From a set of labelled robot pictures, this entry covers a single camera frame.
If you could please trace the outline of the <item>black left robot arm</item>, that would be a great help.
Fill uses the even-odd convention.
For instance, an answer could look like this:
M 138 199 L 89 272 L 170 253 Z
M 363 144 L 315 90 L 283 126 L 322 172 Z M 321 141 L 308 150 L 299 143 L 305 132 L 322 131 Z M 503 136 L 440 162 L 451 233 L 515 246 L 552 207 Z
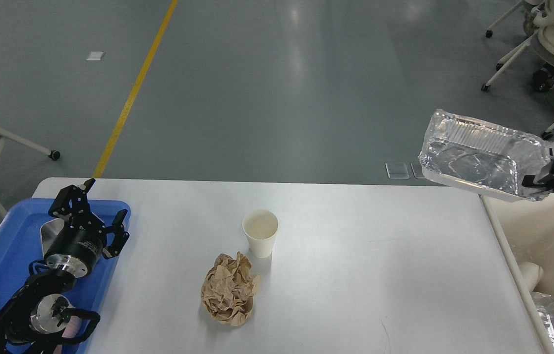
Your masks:
M 88 340 L 101 320 L 96 311 L 76 308 L 65 296 L 77 280 L 90 276 L 100 258 L 119 256 L 129 239 L 124 227 L 127 209 L 117 212 L 106 225 L 91 210 L 88 193 L 95 179 L 61 189 L 48 215 L 63 225 L 43 258 L 39 272 L 35 262 L 29 276 L 0 309 L 0 354 L 7 345 L 27 346 L 28 354 L 52 354 L 57 347 L 71 347 Z

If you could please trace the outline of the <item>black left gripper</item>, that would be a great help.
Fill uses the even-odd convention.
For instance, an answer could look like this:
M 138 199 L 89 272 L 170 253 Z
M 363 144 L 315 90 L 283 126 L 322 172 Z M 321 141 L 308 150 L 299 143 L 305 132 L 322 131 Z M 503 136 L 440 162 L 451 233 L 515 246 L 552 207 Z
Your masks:
M 48 215 L 63 220 L 65 226 L 43 256 L 43 263 L 75 278 L 90 275 L 101 255 L 104 259 L 119 256 L 129 239 L 124 226 L 127 209 L 118 211 L 110 226 L 102 224 L 99 233 L 85 230 L 95 224 L 87 197 L 94 184 L 95 179 L 90 178 L 83 184 L 66 186 L 48 209 Z

